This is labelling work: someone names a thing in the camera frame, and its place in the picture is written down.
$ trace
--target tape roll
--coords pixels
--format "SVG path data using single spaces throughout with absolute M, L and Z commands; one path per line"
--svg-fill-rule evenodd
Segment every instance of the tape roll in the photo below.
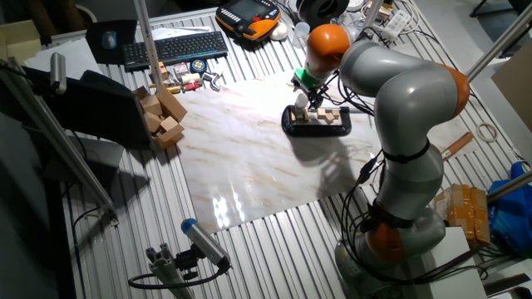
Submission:
M 314 29 L 346 11 L 349 0 L 297 0 L 299 18 Z

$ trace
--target cardboard box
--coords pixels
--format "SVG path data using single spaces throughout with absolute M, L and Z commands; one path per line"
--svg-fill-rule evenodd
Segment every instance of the cardboard box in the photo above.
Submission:
M 436 212 L 451 226 L 460 226 L 471 247 L 490 244 L 485 192 L 468 185 L 453 184 L 438 194 Z
M 33 21 L 15 22 L 0 26 L 0 59 L 15 57 L 20 65 L 41 50 L 41 36 Z
M 145 111 L 144 117 L 151 132 L 151 138 L 159 148 L 166 150 L 183 138 L 184 128 L 179 121 L 185 117 L 186 110 L 168 89 L 157 92 L 156 96 L 151 96 L 144 86 L 131 93 L 135 95 Z
M 150 112 L 155 115 L 162 115 L 163 110 L 160 106 L 160 102 L 156 96 L 147 96 L 140 100 L 140 105 L 144 112 Z
M 148 125 L 148 129 L 150 130 L 150 133 L 155 133 L 160 128 L 160 123 L 162 120 L 159 118 L 159 116 L 146 112 L 144 114 L 144 118 L 146 120 L 146 124 Z
M 492 77 L 500 92 L 532 132 L 532 41 L 528 41 Z
M 172 95 L 168 89 L 163 88 L 155 94 L 162 104 L 163 112 L 167 115 L 174 116 L 177 121 L 181 122 L 186 115 L 186 109 Z

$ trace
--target metal pole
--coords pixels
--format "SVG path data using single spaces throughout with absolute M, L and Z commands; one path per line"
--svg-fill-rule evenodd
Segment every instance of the metal pole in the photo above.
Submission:
M 506 29 L 505 33 L 503 33 L 497 42 L 495 42 L 495 45 L 493 45 L 493 47 L 467 72 L 467 80 L 469 82 L 473 81 L 480 72 L 490 64 L 493 58 L 502 51 L 505 45 L 525 29 L 525 26 L 530 22 L 530 19 L 532 19 L 532 3 L 517 17 L 510 27 Z
M 375 22 L 375 18 L 377 18 L 377 14 L 379 13 L 379 9 L 381 9 L 383 2 L 384 0 L 372 1 L 372 6 L 369 8 L 369 12 L 367 13 L 366 21 L 364 21 L 364 26 L 362 26 L 362 29 L 373 26 L 373 22 Z
M 157 58 L 157 50 L 155 43 L 151 36 L 150 19 L 148 18 L 148 10 L 146 9 L 145 0 L 133 0 L 135 4 L 136 16 L 139 18 L 140 30 L 144 37 L 144 44 L 148 52 L 148 59 L 151 65 L 151 75 L 155 81 L 155 87 L 159 90 L 163 87 L 163 76 L 160 74 L 159 59 Z
M 9 60 L 7 65 L 16 71 L 24 73 L 24 70 L 13 58 Z M 0 70 L 0 80 L 4 81 L 7 88 L 32 120 L 35 121 L 35 124 L 41 129 L 57 153 L 65 160 L 76 177 L 96 196 L 96 201 L 104 209 L 111 210 L 114 213 L 115 205 L 109 195 L 101 187 L 100 182 L 87 166 L 76 147 L 67 138 L 45 101 L 40 96 L 33 94 L 27 79 L 10 71 Z
M 500 186 L 495 191 L 488 193 L 488 195 L 486 195 L 486 199 L 488 200 L 488 203 L 493 203 L 497 199 L 514 192 L 530 182 L 532 182 L 532 170 L 520 175 L 515 179 L 512 179 L 510 182 Z

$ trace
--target marble board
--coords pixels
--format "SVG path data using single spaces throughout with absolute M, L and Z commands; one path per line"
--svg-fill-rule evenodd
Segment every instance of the marble board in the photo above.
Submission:
M 196 217 L 209 233 L 346 192 L 379 151 L 373 119 L 364 114 L 351 114 L 352 132 L 345 137 L 286 136 L 280 119 L 297 96 L 292 75 L 177 96 L 189 112 L 180 123 L 180 160 Z M 335 86 L 328 94 L 338 100 Z M 466 131 L 457 118 L 433 128 L 429 138 L 443 150 Z M 457 154 L 472 150 L 474 143 Z

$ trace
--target black keyboard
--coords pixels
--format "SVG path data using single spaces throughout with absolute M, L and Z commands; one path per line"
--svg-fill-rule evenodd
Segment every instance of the black keyboard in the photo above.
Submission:
M 210 59 L 227 55 L 222 32 L 205 32 L 184 37 L 155 41 L 157 58 L 166 65 L 195 59 Z M 126 71 L 139 71 L 150 67 L 144 42 L 122 46 Z

